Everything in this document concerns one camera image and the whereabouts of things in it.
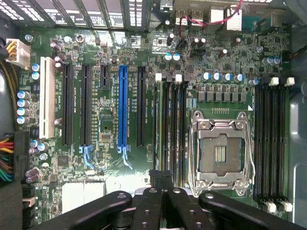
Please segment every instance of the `capacitor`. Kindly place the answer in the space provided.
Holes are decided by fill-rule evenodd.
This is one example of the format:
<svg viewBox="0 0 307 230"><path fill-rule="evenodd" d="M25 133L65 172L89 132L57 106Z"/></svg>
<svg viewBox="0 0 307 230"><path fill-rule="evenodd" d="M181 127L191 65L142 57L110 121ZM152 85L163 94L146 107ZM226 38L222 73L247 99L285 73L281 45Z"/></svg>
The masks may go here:
<svg viewBox="0 0 307 230"><path fill-rule="evenodd" d="M212 77L212 81L218 81L220 79L220 74L219 73L215 73Z"/></svg>
<svg viewBox="0 0 307 230"><path fill-rule="evenodd" d="M30 110L27 109L27 108L19 108L19 109L17 109L18 116L28 116L29 112L30 112Z"/></svg>
<svg viewBox="0 0 307 230"><path fill-rule="evenodd" d="M25 172L26 177L31 177L31 176L34 176L36 174L39 174L39 170L36 167Z"/></svg>
<svg viewBox="0 0 307 230"><path fill-rule="evenodd" d="M39 151L45 151L49 148L49 144L47 142L42 142L40 144L38 144L37 149Z"/></svg>
<svg viewBox="0 0 307 230"><path fill-rule="evenodd" d="M35 181L37 181L39 179L39 175L36 174L34 176L28 177L25 181L27 182L27 184L31 184Z"/></svg>
<svg viewBox="0 0 307 230"><path fill-rule="evenodd" d="M248 83L252 86L255 86L259 84L259 81L258 79L253 79L253 80L249 80Z"/></svg>
<svg viewBox="0 0 307 230"><path fill-rule="evenodd" d="M55 56L55 57L54 57L54 61L55 61L55 62L59 62L59 63L61 63L62 65L65 64L65 62L64 62L59 56Z"/></svg>
<svg viewBox="0 0 307 230"><path fill-rule="evenodd" d="M175 62L178 62L178 61L180 60L180 54L174 54L174 55L173 55L173 60L174 60Z"/></svg>
<svg viewBox="0 0 307 230"><path fill-rule="evenodd" d="M235 75L234 80L235 80L236 83L240 83L244 80L244 77L243 77L242 74L238 74L238 75Z"/></svg>
<svg viewBox="0 0 307 230"><path fill-rule="evenodd" d="M262 59L262 63L264 65L272 65L274 62L274 58L273 57L265 57L264 59Z"/></svg>
<svg viewBox="0 0 307 230"><path fill-rule="evenodd" d="M207 81L207 80L210 79L210 77L211 77L211 74L208 73L208 72L205 72L205 73L202 75L202 80L203 80L203 81Z"/></svg>
<svg viewBox="0 0 307 230"><path fill-rule="evenodd" d="M38 149L35 149L35 148L29 148L29 154L37 154L39 153L39 150Z"/></svg>
<svg viewBox="0 0 307 230"><path fill-rule="evenodd" d="M279 65L281 63L280 57L274 57L274 65Z"/></svg>
<svg viewBox="0 0 307 230"><path fill-rule="evenodd" d="M173 33L170 33L170 34L168 35L168 38L167 38L167 41L166 41L166 44L167 44L168 46L172 45L172 41L174 40L174 37L175 37L175 35L174 35Z"/></svg>
<svg viewBox="0 0 307 230"><path fill-rule="evenodd" d="M56 52L61 49L61 47L55 42L50 42L50 47L53 48L53 50Z"/></svg>
<svg viewBox="0 0 307 230"><path fill-rule="evenodd" d="M220 51L218 57L219 57L219 58L222 58L222 57L224 57L226 54L227 54L227 49L223 49L223 50Z"/></svg>
<svg viewBox="0 0 307 230"><path fill-rule="evenodd" d="M45 160L48 159L48 155L46 153L42 153L42 154L39 155L39 159L41 161L45 161Z"/></svg>
<svg viewBox="0 0 307 230"><path fill-rule="evenodd" d="M38 72L33 72L31 75L33 80L38 80L39 79L39 73Z"/></svg>
<svg viewBox="0 0 307 230"><path fill-rule="evenodd" d="M40 139L31 140L31 141L30 141L30 146L31 146L32 148L37 148L37 146L38 146L40 143L42 143L42 142L40 141Z"/></svg>
<svg viewBox="0 0 307 230"><path fill-rule="evenodd" d="M198 47L202 47L206 43L206 38L201 38L197 44Z"/></svg>
<svg viewBox="0 0 307 230"><path fill-rule="evenodd" d="M17 101L17 106L24 108L24 107L29 107L30 106L30 102L28 100L24 100L24 99L19 99Z"/></svg>
<svg viewBox="0 0 307 230"><path fill-rule="evenodd" d="M170 60L172 60L172 54L166 53L163 60L169 62Z"/></svg>
<svg viewBox="0 0 307 230"><path fill-rule="evenodd" d="M53 121L53 124L55 125L55 126L58 126L58 125L60 125L62 123L62 118L58 118L58 119L55 119L54 121Z"/></svg>
<svg viewBox="0 0 307 230"><path fill-rule="evenodd" d="M193 39L193 41L191 42L191 46L192 46L192 47L195 47L199 41L200 41L200 40L199 40L198 38L195 37L195 38Z"/></svg>
<svg viewBox="0 0 307 230"><path fill-rule="evenodd" d="M33 64L31 68L32 68L32 70L33 70L34 72L38 72L38 71L39 71L39 65L36 64L36 63Z"/></svg>
<svg viewBox="0 0 307 230"><path fill-rule="evenodd" d="M227 73L225 75L223 75L222 80L223 82L229 82L232 78L232 74L231 73Z"/></svg>
<svg viewBox="0 0 307 230"><path fill-rule="evenodd" d="M17 118L17 123L20 125L24 125L30 122L30 118L27 116L19 116Z"/></svg>
<svg viewBox="0 0 307 230"><path fill-rule="evenodd" d="M230 44L230 46L231 46L231 47L235 47L235 46L239 45L241 42L242 42L242 39L239 38L239 37L237 37L237 38L235 39L235 41L233 41L233 42Z"/></svg>

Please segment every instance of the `chip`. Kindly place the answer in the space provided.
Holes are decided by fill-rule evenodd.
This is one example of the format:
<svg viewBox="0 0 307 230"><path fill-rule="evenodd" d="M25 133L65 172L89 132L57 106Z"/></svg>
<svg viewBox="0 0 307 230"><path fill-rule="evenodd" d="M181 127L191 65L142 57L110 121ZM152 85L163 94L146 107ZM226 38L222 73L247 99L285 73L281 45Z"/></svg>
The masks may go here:
<svg viewBox="0 0 307 230"><path fill-rule="evenodd" d="M69 158L67 155L59 155L58 156L58 166L59 167L68 167L69 166Z"/></svg>

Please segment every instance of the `white connector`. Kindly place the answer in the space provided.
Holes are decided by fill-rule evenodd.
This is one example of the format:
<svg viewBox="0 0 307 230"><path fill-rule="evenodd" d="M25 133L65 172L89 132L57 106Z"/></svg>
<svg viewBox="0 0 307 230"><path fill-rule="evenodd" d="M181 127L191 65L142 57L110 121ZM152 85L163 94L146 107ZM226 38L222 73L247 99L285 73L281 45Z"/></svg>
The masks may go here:
<svg viewBox="0 0 307 230"><path fill-rule="evenodd" d="M54 71L55 61L50 57L40 58L39 138L54 137Z"/></svg>
<svg viewBox="0 0 307 230"><path fill-rule="evenodd" d="M21 68L29 69L30 68L30 53L31 49L26 44L22 43L19 39L7 38L6 43L16 42L16 60L6 60L14 65L17 65Z"/></svg>

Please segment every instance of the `black pcie slot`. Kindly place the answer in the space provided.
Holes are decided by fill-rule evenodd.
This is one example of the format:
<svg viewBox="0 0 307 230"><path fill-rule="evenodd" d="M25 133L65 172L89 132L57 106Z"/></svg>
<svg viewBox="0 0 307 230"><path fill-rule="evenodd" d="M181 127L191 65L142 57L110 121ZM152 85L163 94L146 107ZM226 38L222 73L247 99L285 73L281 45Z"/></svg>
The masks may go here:
<svg viewBox="0 0 307 230"><path fill-rule="evenodd" d="M168 170L168 107L169 107L169 86L164 83L163 110L162 110L162 170Z"/></svg>
<svg viewBox="0 0 307 230"><path fill-rule="evenodd" d="M173 173L173 182L177 179L177 96L178 89L175 84L172 85L172 110L171 110L171 153L170 170Z"/></svg>
<svg viewBox="0 0 307 230"><path fill-rule="evenodd" d="M178 153L178 186L184 186L185 180L185 145L186 145L186 84L181 84L180 96L180 114L179 114L179 153Z"/></svg>
<svg viewBox="0 0 307 230"><path fill-rule="evenodd" d="M100 88L103 90L110 89L110 71L109 66L100 66Z"/></svg>
<svg viewBox="0 0 307 230"><path fill-rule="evenodd" d="M92 120L92 68L82 65L81 87L81 143L91 144L91 121Z"/></svg>
<svg viewBox="0 0 307 230"><path fill-rule="evenodd" d="M138 106L136 115L136 146L144 145L144 124L146 110L145 66L138 67Z"/></svg>
<svg viewBox="0 0 307 230"><path fill-rule="evenodd" d="M64 146L72 144L72 115L73 115L73 66L64 65L63 71L63 119L62 119L62 143Z"/></svg>

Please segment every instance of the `cable bundle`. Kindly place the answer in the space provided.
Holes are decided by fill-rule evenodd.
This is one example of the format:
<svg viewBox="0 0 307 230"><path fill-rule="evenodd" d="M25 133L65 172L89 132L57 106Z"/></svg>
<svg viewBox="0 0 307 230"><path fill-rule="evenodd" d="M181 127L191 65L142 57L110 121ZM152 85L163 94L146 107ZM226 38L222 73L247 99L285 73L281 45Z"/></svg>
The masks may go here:
<svg viewBox="0 0 307 230"><path fill-rule="evenodd" d="M0 179L6 182L12 182L13 167L10 166L10 157L14 153L14 143L10 138L0 141Z"/></svg>

